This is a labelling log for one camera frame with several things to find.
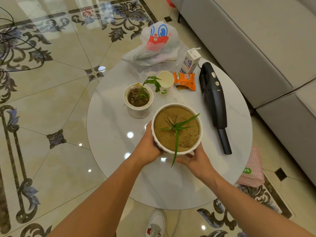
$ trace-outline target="person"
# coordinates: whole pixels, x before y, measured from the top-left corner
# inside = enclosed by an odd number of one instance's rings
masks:
[[[145,165],[160,155],[162,151],[154,144],[149,122],[133,153],[48,236],[113,237],[137,176]],[[176,161],[186,165],[196,178],[214,192],[248,236],[314,236],[223,179],[212,167],[202,144],[190,158],[180,156]],[[163,211],[155,210],[144,235],[164,237],[165,226]]]

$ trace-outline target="milk carton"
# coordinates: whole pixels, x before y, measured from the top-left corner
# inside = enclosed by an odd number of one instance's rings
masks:
[[[201,48],[193,48],[187,51],[180,69],[181,73],[189,74],[194,71],[195,67],[198,65],[198,62],[201,59],[201,55],[197,51],[199,49]]]

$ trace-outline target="hand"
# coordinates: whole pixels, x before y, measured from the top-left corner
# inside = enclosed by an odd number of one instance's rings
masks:
[[[163,151],[156,147],[154,137],[151,132],[151,121],[146,126],[146,131],[132,155],[134,155],[140,163],[145,166],[152,163]]]
[[[187,154],[177,157],[176,162],[188,167],[192,174],[202,182],[217,174],[203,149],[202,143],[193,152],[194,155]]]

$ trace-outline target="black handheld vacuum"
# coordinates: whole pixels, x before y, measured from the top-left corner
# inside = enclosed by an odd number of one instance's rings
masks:
[[[232,150],[225,130],[227,127],[227,115],[224,93],[211,63],[205,62],[202,65],[199,79],[203,100],[211,114],[213,125],[218,131],[223,151],[226,155],[231,155]]]

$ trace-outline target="tangled black wire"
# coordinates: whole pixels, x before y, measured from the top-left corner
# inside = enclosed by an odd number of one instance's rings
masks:
[[[0,69],[0,73],[1,72],[16,72],[16,71],[26,71],[26,70],[33,70],[36,68],[40,68],[42,65],[44,65],[45,62],[45,57],[44,55],[34,46],[32,46],[30,43],[22,40],[21,38],[18,37],[14,37],[12,36],[10,33],[12,33],[13,31],[15,31],[17,29],[17,26],[14,22],[14,18],[12,17],[12,15],[5,9],[3,9],[2,7],[0,7],[2,10],[4,10],[6,13],[8,13],[11,17],[12,20],[9,20],[7,18],[0,18],[2,20],[8,20],[12,23],[12,26],[10,26],[7,30],[5,30],[4,32],[0,32],[0,51],[1,49],[3,50],[2,55],[0,56],[0,67],[2,66],[2,64],[5,62],[6,58],[8,57],[10,50],[11,50],[11,44],[10,44],[10,40],[12,39],[19,39],[23,42],[25,42],[26,44],[28,44],[29,46],[33,47],[35,50],[37,50],[41,55],[42,55],[42,59],[41,59],[41,65],[38,67],[34,67],[34,68],[30,68],[30,69],[23,69],[23,70],[11,70],[11,71],[4,71],[2,69]]]

